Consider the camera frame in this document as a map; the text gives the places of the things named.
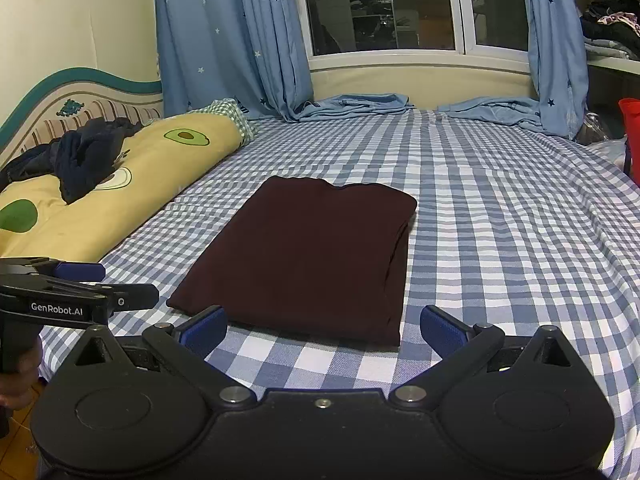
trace pink patterned cloth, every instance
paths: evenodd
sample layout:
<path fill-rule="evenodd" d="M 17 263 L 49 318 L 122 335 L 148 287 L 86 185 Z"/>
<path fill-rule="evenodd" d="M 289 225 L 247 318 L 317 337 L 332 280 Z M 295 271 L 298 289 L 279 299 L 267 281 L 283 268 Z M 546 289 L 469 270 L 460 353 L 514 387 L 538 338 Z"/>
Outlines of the pink patterned cloth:
<path fill-rule="evenodd" d="M 609 16 L 603 16 L 598 20 L 598 23 L 603 25 L 611 25 L 611 23 L 622 22 L 631 27 L 634 32 L 640 37 L 640 25 L 638 25 L 638 17 L 631 12 L 616 12 Z"/>

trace yellow blanket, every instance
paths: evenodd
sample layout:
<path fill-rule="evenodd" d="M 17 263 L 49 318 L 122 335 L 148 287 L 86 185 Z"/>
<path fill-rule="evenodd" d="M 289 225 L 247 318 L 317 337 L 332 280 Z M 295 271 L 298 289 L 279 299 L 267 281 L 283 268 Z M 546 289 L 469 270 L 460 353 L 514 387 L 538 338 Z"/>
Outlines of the yellow blanket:
<path fill-rule="evenodd" d="M 242 142 L 225 116 L 185 114 L 125 139 L 116 171 L 66 205 L 52 175 L 0 193 L 0 257 L 97 262 Z"/>

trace white window frame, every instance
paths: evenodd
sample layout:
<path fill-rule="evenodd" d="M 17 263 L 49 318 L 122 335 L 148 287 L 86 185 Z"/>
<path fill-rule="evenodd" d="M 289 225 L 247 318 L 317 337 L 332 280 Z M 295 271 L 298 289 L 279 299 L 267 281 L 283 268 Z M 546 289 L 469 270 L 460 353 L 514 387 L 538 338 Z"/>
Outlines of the white window frame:
<path fill-rule="evenodd" d="M 529 62 L 529 53 L 525 50 L 477 44 L 476 24 L 474 23 L 472 0 L 460 0 L 460 9 L 462 11 L 466 54 L 471 54 L 472 56 L 500 57 L 502 59 Z"/>
<path fill-rule="evenodd" d="M 312 72 L 329 68 L 419 64 L 491 68 L 505 72 L 529 73 L 527 53 L 494 46 L 476 45 L 471 0 L 449 0 L 454 33 L 453 50 L 393 49 L 340 54 L 314 54 L 306 0 L 296 0 L 306 56 Z"/>

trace headboard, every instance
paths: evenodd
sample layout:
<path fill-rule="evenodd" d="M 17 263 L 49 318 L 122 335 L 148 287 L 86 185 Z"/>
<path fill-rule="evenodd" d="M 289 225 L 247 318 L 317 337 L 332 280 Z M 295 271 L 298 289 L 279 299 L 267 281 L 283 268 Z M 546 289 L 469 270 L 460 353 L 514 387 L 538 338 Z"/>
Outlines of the headboard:
<path fill-rule="evenodd" d="M 67 68 L 31 89 L 0 126 L 0 168 L 21 152 L 45 144 L 89 119 L 132 123 L 162 117 L 159 81 L 136 82 L 94 68 Z"/>

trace window sill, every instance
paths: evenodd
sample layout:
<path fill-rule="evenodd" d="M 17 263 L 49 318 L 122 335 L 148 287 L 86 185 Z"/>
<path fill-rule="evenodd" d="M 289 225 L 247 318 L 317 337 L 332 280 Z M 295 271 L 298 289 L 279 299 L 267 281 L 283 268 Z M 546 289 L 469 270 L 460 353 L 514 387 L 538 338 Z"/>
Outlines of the window sill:
<path fill-rule="evenodd" d="M 529 63 L 490 56 L 473 56 L 446 50 L 379 50 L 375 52 L 344 52 L 313 56 L 311 72 L 359 66 L 422 65 L 479 68 L 529 74 Z"/>

